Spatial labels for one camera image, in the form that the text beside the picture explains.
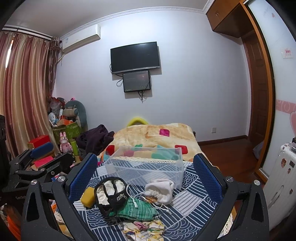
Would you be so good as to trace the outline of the grey plush toy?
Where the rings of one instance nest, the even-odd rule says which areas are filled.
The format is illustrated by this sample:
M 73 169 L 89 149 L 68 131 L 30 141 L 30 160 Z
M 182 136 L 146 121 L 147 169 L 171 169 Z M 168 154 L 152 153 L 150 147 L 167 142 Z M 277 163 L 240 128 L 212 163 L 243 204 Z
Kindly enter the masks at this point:
M 63 116 L 76 121 L 82 130 L 85 131 L 87 129 L 86 109 L 81 102 L 77 100 L 66 102 L 65 108 L 63 109 Z

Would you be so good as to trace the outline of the clear plastic storage box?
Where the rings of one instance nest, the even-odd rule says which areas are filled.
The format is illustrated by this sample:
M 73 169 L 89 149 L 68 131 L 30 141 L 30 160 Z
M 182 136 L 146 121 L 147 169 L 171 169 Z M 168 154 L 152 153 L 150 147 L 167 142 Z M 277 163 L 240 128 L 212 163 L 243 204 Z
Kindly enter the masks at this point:
M 145 148 L 123 146 L 104 165 L 108 176 L 119 177 L 127 184 L 145 186 L 154 179 L 169 179 L 181 189 L 184 161 L 181 148 Z

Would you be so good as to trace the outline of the dark purple clothing pile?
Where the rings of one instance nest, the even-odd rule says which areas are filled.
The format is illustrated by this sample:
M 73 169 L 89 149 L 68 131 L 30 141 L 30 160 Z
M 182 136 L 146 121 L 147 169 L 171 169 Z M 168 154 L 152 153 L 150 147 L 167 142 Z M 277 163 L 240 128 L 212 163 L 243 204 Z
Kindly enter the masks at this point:
M 113 140 L 114 131 L 109 132 L 104 125 L 83 132 L 76 138 L 79 156 L 84 159 L 88 153 L 98 156 Z

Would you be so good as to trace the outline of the yellow sponge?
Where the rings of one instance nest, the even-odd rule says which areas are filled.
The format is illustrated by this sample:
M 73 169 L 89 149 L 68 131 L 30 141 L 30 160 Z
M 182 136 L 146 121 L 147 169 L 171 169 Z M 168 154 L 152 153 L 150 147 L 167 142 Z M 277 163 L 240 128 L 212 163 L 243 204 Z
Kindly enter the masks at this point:
M 93 187 L 87 187 L 80 198 L 81 203 L 87 207 L 91 208 L 95 204 L 95 193 Z

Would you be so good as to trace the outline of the green knitted cloth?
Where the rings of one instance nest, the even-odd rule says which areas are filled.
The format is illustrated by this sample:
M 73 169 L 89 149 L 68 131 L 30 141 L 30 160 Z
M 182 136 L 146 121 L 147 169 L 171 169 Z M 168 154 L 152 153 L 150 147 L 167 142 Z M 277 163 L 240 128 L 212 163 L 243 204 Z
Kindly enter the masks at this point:
M 109 217 L 119 217 L 135 221 L 153 221 L 160 219 L 161 215 L 151 204 L 128 198 L 124 205 L 116 211 L 111 211 Z

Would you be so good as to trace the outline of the white suitcase with stickers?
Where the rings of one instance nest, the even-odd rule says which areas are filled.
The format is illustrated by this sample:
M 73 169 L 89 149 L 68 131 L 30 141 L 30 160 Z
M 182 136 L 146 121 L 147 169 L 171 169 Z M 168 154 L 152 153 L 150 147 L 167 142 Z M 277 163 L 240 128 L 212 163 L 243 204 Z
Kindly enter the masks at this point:
M 271 230 L 295 207 L 295 142 L 280 147 L 263 191 Z

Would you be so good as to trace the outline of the green cardboard box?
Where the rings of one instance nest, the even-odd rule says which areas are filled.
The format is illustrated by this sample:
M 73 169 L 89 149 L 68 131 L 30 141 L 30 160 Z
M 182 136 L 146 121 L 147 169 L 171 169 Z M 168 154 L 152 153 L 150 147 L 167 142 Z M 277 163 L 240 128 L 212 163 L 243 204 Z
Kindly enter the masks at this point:
M 66 137 L 70 139 L 76 139 L 81 134 L 81 127 L 77 123 L 71 123 L 69 125 L 52 127 L 55 141 L 57 145 L 60 145 L 60 133 L 65 132 Z

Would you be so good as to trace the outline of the white air conditioner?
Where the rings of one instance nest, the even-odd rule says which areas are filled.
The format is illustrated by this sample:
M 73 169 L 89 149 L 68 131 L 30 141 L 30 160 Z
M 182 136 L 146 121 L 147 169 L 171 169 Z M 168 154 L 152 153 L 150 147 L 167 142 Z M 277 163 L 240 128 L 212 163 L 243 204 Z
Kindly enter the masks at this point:
M 99 24 L 91 25 L 79 30 L 62 41 L 62 53 L 68 54 L 75 49 L 83 47 L 101 39 L 101 27 Z

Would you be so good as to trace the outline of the colourful plush blanket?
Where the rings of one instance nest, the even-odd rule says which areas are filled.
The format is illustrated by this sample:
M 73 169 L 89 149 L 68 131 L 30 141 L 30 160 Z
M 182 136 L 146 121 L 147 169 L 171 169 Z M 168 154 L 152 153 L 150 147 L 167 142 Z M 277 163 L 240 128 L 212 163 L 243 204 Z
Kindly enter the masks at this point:
M 181 148 L 183 159 L 190 162 L 202 152 L 191 127 L 183 123 L 133 125 L 119 130 L 113 137 L 114 140 L 97 156 L 99 161 L 122 146 Z

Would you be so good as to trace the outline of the brown wooden door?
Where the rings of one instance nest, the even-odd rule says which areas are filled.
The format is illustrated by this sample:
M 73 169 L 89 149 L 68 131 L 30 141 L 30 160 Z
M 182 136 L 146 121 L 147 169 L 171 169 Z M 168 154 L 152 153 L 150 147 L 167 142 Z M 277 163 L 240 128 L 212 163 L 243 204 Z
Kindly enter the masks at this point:
M 265 61 L 254 31 L 242 38 L 247 56 L 251 84 L 251 118 L 249 140 L 254 156 L 259 159 L 266 134 L 268 115 L 268 83 Z

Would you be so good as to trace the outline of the pink rabbit toy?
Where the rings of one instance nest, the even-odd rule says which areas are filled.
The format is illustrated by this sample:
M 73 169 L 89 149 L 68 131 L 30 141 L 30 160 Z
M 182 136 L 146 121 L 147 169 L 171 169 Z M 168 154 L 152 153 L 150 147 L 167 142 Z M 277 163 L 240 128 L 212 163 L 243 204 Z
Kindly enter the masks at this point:
M 66 132 L 60 133 L 60 151 L 62 153 L 72 153 L 73 149 L 71 144 L 68 141 L 68 138 L 66 136 Z

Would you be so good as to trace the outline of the yellow chair back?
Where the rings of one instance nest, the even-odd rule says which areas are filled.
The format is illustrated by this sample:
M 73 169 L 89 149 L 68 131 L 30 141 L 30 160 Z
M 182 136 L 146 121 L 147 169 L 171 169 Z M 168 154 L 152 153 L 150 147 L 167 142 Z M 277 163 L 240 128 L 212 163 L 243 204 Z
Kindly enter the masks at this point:
M 148 125 L 148 124 L 149 123 L 145 119 L 140 117 L 135 117 L 128 122 L 127 127 L 134 126 L 134 125 Z

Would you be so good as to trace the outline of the large wall television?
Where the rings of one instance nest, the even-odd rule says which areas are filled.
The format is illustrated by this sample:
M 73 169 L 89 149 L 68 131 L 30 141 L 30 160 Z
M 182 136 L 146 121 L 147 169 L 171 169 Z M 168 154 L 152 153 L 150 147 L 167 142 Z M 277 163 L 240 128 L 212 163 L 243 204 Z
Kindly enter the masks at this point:
M 160 68 L 157 42 L 131 44 L 110 49 L 111 73 Z

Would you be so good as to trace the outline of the blue patterned tablecloth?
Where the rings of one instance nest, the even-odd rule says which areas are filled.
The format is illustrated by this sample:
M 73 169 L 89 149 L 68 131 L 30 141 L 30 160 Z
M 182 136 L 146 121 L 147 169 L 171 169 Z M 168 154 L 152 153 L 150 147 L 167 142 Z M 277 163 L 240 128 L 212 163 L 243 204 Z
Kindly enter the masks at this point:
M 218 206 L 210 199 L 194 170 L 193 163 L 185 162 L 184 167 L 181 189 L 173 190 L 173 200 L 168 205 L 149 202 L 144 196 L 142 186 L 130 185 L 128 188 L 130 198 L 151 204 L 161 215 L 159 220 L 165 226 L 164 240 L 192 240 Z M 131 240 L 122 232 L 123 223 L 134 220 L 105 217 L 96 205 L 87 208 L 81 201 L 74 202 L 74 206 L 98 240 Z

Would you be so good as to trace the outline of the white drawstring bag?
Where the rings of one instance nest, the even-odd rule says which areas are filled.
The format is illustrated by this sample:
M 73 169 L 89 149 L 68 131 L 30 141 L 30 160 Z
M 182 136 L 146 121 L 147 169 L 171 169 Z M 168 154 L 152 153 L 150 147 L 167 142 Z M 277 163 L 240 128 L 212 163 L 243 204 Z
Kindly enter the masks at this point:
M 168 205 L 173 200 L 175 184 L 169 179 L 153 179 L 144 188 L 145 196 L 154 197 L 158 204 Z

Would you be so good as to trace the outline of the floral scrunchie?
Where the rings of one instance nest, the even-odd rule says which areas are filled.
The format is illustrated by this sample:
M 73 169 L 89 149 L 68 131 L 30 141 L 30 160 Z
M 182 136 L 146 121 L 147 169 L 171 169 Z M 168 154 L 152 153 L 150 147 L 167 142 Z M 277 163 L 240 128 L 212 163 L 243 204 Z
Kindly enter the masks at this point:
M 124 222 L 122 232 L 131 240 L 164 241 L 164 224 L 159 220 Z

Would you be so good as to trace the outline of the red box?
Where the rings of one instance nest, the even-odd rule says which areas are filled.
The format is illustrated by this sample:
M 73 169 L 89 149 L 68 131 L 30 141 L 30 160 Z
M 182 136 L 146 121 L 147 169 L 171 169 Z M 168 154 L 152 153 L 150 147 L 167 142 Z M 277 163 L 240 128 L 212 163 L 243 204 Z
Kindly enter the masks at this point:
M 39 136 L 37 138 L 30 140 L 27 143 L 27 146 L 29 149 L 34 149 L 34 148 L 40 147 L 48 142 L 50 142 L 50 137 L 48 135 L 43 135 L 43 136 Z

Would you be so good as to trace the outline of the small wall monitor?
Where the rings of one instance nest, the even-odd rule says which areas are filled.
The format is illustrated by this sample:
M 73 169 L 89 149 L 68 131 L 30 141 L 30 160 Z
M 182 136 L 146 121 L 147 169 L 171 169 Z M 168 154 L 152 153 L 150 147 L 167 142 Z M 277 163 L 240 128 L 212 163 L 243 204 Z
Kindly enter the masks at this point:
M 151 76 L 148 70 L 123 74 L 124 92 L 145 91 L 151 89 Z

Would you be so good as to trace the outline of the black and white pouch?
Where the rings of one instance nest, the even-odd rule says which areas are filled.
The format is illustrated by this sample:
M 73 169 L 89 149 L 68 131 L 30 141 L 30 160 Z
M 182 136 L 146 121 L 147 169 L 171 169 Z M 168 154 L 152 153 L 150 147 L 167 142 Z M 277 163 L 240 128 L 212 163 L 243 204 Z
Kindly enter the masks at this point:
M 94 189 L 95 204 L 105 217 L 115 216 L 123 208 L 129 195 L 126 182 L 119 177 L 107 177 Z

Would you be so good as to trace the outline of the green bottle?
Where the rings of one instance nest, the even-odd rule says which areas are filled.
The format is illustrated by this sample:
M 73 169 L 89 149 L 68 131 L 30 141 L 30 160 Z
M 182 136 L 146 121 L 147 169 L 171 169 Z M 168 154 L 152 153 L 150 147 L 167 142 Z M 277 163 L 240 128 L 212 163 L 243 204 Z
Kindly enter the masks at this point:
M 78 151 L 78 147 L 77 147 L 76 141 L 74 139 L 71 139 L 70 140 L 70 144 L 72 146 L 73 155 L 74 156 L 78 156 L 79 155 L 79 151 Z

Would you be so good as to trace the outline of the striped brown curtain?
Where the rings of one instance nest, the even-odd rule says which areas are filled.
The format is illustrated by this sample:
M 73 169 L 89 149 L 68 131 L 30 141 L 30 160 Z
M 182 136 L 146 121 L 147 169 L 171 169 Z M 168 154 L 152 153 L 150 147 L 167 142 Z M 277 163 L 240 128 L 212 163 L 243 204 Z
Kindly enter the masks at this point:
M 1 32 L 1 114 L 6 119 L 6 145 L 13 157 L 39 136 L 54 140 L 48 111 L 59 53 L 57 37 L 48 41 Z

